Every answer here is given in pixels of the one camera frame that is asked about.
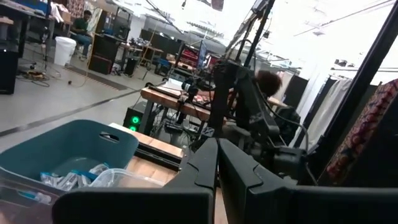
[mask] pole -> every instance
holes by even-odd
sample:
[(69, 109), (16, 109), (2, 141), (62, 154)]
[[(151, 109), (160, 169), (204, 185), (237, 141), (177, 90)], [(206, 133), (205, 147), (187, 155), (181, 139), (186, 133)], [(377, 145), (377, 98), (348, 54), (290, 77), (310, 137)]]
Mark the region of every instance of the pole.
[(250, 47), (248, 56), (246, 57), (246, 61), (244, 62), (244, 65), (243, 65), (245, 67), (248, 67), (249, 64), (250, 64), (250, 60), (251, 60), (251, 58), (252, 58), (252, 56), (254, 54), (254, 51), (256, 50), (257, 44), (260, 41), (260, 36), (262, 34), (262, 31), (264, 30), (264, 25), (266, 24), (266, 21), (268, 19), (268, 15), (271, 12), (272, 7), (274, 6), (274, 2), (275, 2), (275, 0), (269, 0), (268, 5), (267, 5), (267, 7), (264, 10), (264, 14), (262, 15), (260, 26), (259, 26), (259, 28), (258, 28), (258, 30), (256, 32), (256, 36), (253, 39), (253, 42), (252, 42), (252, 45)]
[[(254, 24), (254, 21), (256, 21), (256, 20), (253, 19), (253, 20), (251, 20), (251, 21), (249, 22), (248, 29), (246, 30), (246, 33), (244, 34), (243, 39), (246, 39), (246, 38), (249, 36), (250, 30), (251, 30), (251, 28), (252, 28), (252, 25)], [(238, 52), (237, 52), (237, 54), (236, 54), (235, 60), (239, 60), (239, 58), (241, 57), (241, 53), (242, 53), (243, 47), (244, 47), (244, 41), (242, 41), (241, 46), (239, 47), (239, 50), (238, 50)]]
[[(398, 26), (396, 24), (398, 24), (398, 2), (395, 2), (372, 47), (358, 69), (358, 73), (354, 77), (346, 96), (325, 131), (323, 139), (313, 156), (309, 158), (310, 169), (316, 178), (321, 175), (336, 151), (340, 144), (341, 130), (344, 130), (349, 123), (358, 103), (393, 45), (398, 35)], [(301, 184), (308, 184), (306, 180), (308, 179), (304, 179)]]

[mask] bin handle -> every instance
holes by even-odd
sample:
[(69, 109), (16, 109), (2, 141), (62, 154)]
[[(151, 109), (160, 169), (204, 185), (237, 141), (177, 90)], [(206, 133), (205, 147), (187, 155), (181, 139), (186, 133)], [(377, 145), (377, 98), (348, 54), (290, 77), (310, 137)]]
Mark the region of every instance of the bin handle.
[(119, 143), (119, 137), (104, 131), (99, 134), (99, 137), (113, 143)]

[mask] white curtain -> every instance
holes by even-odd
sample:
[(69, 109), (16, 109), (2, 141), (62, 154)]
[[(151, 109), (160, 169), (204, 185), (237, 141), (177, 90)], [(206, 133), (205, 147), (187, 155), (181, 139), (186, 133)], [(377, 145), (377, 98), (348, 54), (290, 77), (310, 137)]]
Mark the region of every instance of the white curtain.
[[(308, 148), (316, 145), (320, 136), (325, 133), (333, 115), (336, 113), (341, 101), (351, 85), (350, 79), (338, 80), (330, 88), (318, 112), (308, 127)], [(305, 139), (301, 142), (301, 149), (305, 148)]]

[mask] patterned fabric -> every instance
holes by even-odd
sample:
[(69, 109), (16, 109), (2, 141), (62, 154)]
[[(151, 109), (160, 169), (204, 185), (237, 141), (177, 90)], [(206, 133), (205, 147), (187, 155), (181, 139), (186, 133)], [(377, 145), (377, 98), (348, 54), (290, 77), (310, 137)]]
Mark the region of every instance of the patterned fabric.
[(397, 93), (398, 80), (377, 88), (326, 167), (326, 174), (333, 184), (339, 185), (344, 181)]
[(83, 17), (84, 6), (84, 0), (68, 0), (67, 8), (72, 18), (81, 18)]
[(84, 10), (89, 10), (92, 14), (91, 19), (88, 21), (87, 32), (89, 34), (93, 34), (95, 33), (95, 29), (100, 19), (102, 9), (92, 5), (92, 3), (87, 1), (85, 2)]

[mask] red fabric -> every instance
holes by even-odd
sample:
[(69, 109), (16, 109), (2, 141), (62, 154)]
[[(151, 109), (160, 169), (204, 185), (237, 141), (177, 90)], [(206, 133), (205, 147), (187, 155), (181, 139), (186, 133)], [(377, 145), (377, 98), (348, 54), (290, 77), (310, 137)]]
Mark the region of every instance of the red fabric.
[(398, 80), (381, 85), (364, 107), (351, 131), (326, 167), (326, 174), (335, 185), (344, 181), (397, 93)]

